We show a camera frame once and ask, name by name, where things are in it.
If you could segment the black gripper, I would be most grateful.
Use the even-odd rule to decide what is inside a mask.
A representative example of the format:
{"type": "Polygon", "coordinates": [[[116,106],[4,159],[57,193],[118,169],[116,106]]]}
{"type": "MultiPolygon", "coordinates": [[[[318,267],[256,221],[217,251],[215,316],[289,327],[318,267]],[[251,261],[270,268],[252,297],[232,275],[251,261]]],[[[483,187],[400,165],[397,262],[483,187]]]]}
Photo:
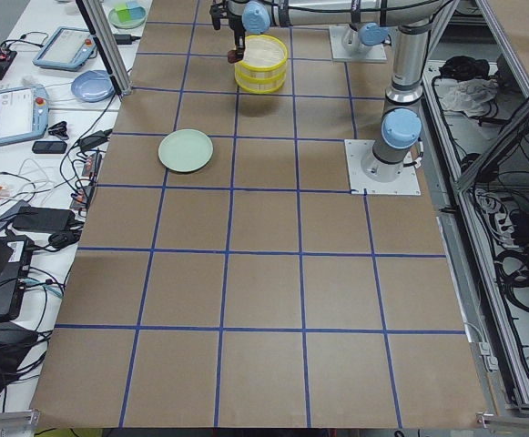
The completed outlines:
{"type": "Polygon", "coordinates": [[[209,15],[214,30],[219,31],[223,21],[228,23],[234,34],[235,57],[244,57],[246,29],[241,21],[241,11],[235,1],[212,1],[209,15]]]}

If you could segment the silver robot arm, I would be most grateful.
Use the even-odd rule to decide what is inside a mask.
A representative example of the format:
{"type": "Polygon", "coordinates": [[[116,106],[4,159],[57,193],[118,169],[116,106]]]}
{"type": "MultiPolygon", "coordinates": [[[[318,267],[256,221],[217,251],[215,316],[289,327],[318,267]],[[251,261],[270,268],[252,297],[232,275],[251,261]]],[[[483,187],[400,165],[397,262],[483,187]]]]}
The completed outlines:
{"type": "Polygon", "coordinates": [[[381,45],[388,37],[390,29],[376,23],[356,26],[349,25],[341,43],[348,53],[360,53],[381,45]]]}
{"type": "Polygon", "coordinates": [[[274,26],[349,25],[361,30],[375,24],[397,28],[381,133],[361,160],[368,178],[392,182],[422,131],[417,109],[422,73],[433,21],[444,7],[444,1],[214,1],[209,15],[214,29],[226,20],[234,33],[235,46],[228,52],[231,64],[243,59],[247,33],[261,35],[274,26]]]}

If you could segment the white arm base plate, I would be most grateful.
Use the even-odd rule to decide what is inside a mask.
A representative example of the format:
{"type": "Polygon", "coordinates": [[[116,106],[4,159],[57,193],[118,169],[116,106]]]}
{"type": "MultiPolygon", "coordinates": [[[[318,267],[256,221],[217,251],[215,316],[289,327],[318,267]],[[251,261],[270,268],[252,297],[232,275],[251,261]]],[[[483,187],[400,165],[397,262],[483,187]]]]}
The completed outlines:
{"type": "Polygon", "coordinates": [[[420,196],[417,170],[408,151],[403,162],[385,164],[373,155],[374,140],[346,139],[350,193],[374,196],[420,196]]]}

